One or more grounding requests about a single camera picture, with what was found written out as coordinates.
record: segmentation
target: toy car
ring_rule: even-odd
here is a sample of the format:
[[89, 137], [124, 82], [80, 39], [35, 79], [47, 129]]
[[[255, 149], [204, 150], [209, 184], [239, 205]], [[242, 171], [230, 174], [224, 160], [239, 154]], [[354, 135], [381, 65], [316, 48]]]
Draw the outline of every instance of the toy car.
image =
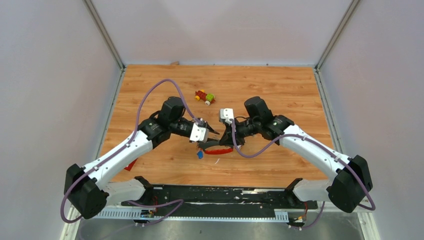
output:
[[197, 101], [203, 100], [204, 101], [204, 104], [207, 105], [207, 106], [215, 103], [215, 95], [213, 95], [211, 93], [207, 94], [207, 93], [205, 93], [205, 90], [203, 90], [203, 89], [200, 90], [200, 91], [195, 92], [195, 97], [194, 98]]

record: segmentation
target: wood grain surface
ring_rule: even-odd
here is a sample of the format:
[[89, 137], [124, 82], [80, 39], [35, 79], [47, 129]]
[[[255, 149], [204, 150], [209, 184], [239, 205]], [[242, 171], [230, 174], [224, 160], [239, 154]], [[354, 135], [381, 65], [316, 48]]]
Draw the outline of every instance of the wood grain surface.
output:
[[[130, 65], [120, 88], [102, 154], [133, 131], [141, 99], [155, 83], [166, 78], [178, 83], [194, 115], [207, 120], [220, 133], [225, 129], [218, 121], [221, 108], [233, 108], [235, 116], [247, 117], [245, 100], [260, 96], [273, 114], [285, 115], [317, 140], [333, 146], [310, 67]], [[214, 94], [216, 103], [206, 106], [203, 101], [196, 101], [195, 91], [200, 89]], [[158, 86], [147, 98], [140, 121], [160, 110], [170, 96], [178, 96], [171, 83]], [[248, 137], [241, 150], [253, 154], [267, 143], [260, 135]], [[195, 143], [172, 135], [140, 157], [131, 171], [123, 170], [113, 180], [128, 181], [135, 176], [143, 176], [155, 184], [286, 187], [295, 178], [326, 178], [311, 163], [277, 145], [256, 158], [243, 158], [234, 151], [198, 159], [196, 153]]]

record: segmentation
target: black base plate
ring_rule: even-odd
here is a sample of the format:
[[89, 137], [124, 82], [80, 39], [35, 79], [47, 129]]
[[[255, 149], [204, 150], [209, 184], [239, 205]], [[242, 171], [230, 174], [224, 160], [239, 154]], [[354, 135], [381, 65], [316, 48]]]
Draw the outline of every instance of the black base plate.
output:
[[[290, 206], [283, 188], [162, 184], [153, 186], [153, 196], [157, 197], [158, 204], [184, 200], [184, 204], [172, 214], [174, 217], [273, 218], [274, 209], [305, 209], [303, 203]], [[152, 198], [138, 203], [154, 205], [155, 200]], [[164, 216], [176, 204], [158, 208], [155, 215]], [[309, 209], [318, 208], [315, 201], [307, 202], [307, 206]]]

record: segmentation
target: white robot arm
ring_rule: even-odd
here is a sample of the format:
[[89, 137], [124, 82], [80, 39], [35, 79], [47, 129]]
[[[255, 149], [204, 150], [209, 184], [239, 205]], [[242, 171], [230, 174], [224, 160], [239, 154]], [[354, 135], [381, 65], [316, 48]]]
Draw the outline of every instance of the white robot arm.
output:
[[183, 117], [185, 108], [179, 97], [170, 97], [162, 109], [145, 119], [123, 142], [102, 157], [79, 167], [74, 164], [66, 171], [64, 192], [81, 177], [87, 176], [71, 191], [68, 199], [85, 219], [97, 215], [105, 206], [129, 200], [140, 200], [147, 185], [143, 177], [125, 182], [110, 182], [112, 178], [136, 158], [150, 152], [168, 140], [172, 134], [189, 138], [189, 142], [206, 142], [209, 131], [215, 132], [207, 122], [188, 121]]
[[[292, 194], [294, 205], [295, 202], [331, 201], [342, 211], [351, 213], [373, 188], [367, 161], [361, 156], [352, 158], [325, 146], [287, 117], [273, 115], [258, 96], [248, 99], [244, 106], [249, 117], [242, 122], [234, 117], [233, 109], [220, 110], [220, 121], [226, 126], [220, 145], [232, 145], [243, 157], [253, 158], [275, 143], [298, 153], [328, 177], [315, 181], [295, 179], [285, 189]], [[245, 137], [255, 134], [271, 142], [256, 154], [243, 154], [237, 146], [245, 143]]]

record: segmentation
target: white wall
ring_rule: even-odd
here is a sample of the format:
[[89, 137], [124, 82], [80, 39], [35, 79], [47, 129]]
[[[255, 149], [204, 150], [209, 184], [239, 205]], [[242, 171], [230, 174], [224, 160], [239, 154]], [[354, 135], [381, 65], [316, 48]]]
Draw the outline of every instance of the white wall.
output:
[[423, 12], [363, 0], [322, 69], [345, 151], [368, 160], [383, 240], [424, 233]]
[[118, 78], [81, 0], [0, 1], [0, 239], [59, 239], [65, 172], [95, 157]]
[[126, 64], [313, 65], [350, 0], [93, 0]]

